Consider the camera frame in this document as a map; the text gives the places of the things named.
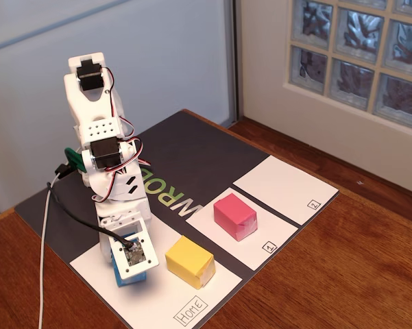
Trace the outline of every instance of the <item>white cable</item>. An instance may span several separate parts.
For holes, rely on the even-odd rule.
[[[57,174],[52,180],[51,186],[55,184],[56,180],[60,177]],[[50,190],[47,191],[46,197],[46,207],[44,209],[44,220],[43,220],[43,232],[41,233],[41,251],[40,251],[40,317],[38,318],[38,329],[43,327],[43,269],[44,269],[44,240],[46,237],[46,224],[47,224],[47,213],[49,212],[49,200],[50,200]]]

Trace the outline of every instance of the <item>white wall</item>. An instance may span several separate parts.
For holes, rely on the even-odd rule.
[[[62,77],[102,51],[141,132],[182,108],[230,118],[222,0],[133,0],[0,49],[0,211],[44,188],[77,147]]]

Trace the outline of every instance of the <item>wooden table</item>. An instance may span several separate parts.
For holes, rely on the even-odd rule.
[[[412,221],[325,181],[340,196],[203,328],[412,328]],[[0,216],[0,328],[37,326],[39,248]],[[46,247],[44,327],[125,326]]]

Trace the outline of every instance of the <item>robotic arm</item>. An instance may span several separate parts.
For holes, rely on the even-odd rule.
[[[119,286],[143,280],[145,271],[158,265],[147,231],[152,215],[138,162],[143,144],[132,136],[134,128],[124,117],[103,53],[70,58],[69,67],[64,84],[86,168],[82,180],[96,193],[99,226],[134,246],[127,249],[99,233],[101,252],[113,262]],[[129,135],[127,125],[132,128]]]

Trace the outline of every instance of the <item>red wire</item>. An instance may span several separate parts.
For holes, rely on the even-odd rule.
[[[116,171],[115,171],[114,173],[112,173],[111,182],[110,182],[110,187],[108,188],[108,193],[107,193],[107,195],[106,195],[105,197],[103,197],[101,200],[96,200],[96,199],[95,199],[95,196],[96,196],[96,195],[94,195],[94,196],[92,197],[92,199],[93,199],[94,202],[97,202],[98,204],[100,204],[101,202],[104,202],[105,200],[108,199],[108,197],[109,197],[110,194],[111,194],[112,187],[114,186],[114,179],[116,178],[116,173],[117,173]]]
[[[132,125],[132,123],[130,123],[130,122],[129,122],[127,119],[125,119],[124,117],[120,117],[120,116],[119,116],[119,118],[121,118],[121,120],[123,120],[123,121],[125,121],[126,123],[128,123],[128,124],[131,126],[131,128],[132,128],[131,133],[129,133],[129,134],[126,135],[125,137],[130,137],[130,136],[134,135],[134,126]]]
[[[146,166],[151,166],[151,163],[149,161],[143,160],[143,159],[138,159],[138,163]]]
[[[130,141],[140,141],[140,147],[139,147],[139,149],[137,150],[137,152],[136,152],[131,158],[129,158],[127,161],[125,161],[124,163],[122,163],[122,164],[120,164],[120,165],[118,165],[118,166],[115,166],[115,167],[105,168],[105,169],[104,169],[105,171],[107,171],[107,172],[109,172],[109,173],[112,173],[113,171],[114,171],[114,172],[115,172],[115,171],[118,171],[119,169],[122,169],[122,168],[126,167],[131,161],[134,161],[134,160],[136,160],[136,159],[138,158],[138,156],[140,155],[140,153],[142,153],[142,150],[143,150],[142,140],[141,140],[139,137],[132,137],[132,138],[130,139]]]

